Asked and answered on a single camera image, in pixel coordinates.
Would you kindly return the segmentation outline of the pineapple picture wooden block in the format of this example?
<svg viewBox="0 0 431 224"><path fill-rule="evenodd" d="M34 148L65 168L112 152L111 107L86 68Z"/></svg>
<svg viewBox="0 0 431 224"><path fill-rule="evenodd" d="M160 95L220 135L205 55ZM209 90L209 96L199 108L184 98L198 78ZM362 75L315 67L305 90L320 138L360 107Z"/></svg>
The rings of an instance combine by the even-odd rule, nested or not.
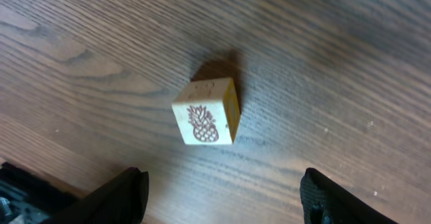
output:
<svg viewBox="0 0 431 224"><path fill-rule="evenodd" d="M187 145L231 145L240 109L231 77L190 82L172 102L176 122Z"/></svg>

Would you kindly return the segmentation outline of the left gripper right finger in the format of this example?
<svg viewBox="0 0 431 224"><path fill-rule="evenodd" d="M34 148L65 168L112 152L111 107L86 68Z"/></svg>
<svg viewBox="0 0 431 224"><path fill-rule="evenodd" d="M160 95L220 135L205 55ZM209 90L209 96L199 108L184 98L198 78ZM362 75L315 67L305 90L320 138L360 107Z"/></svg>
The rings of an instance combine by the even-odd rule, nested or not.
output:
<svg viewBox="0 0 431 224"><path fill-rule="evenodd" d="M314 168L300 181L305 224L396 224Z"/></svg>

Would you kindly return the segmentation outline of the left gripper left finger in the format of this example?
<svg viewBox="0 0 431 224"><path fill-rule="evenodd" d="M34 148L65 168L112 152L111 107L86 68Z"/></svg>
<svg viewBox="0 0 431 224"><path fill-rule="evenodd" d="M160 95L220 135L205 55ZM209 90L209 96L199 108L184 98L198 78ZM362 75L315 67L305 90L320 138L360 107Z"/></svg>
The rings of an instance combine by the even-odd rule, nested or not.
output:
<svg viewBox="0 0 431 224"><path fill-rule="evenodd" d="M149 198L147 172L130 167L43 224L140 224Z"/></svg>

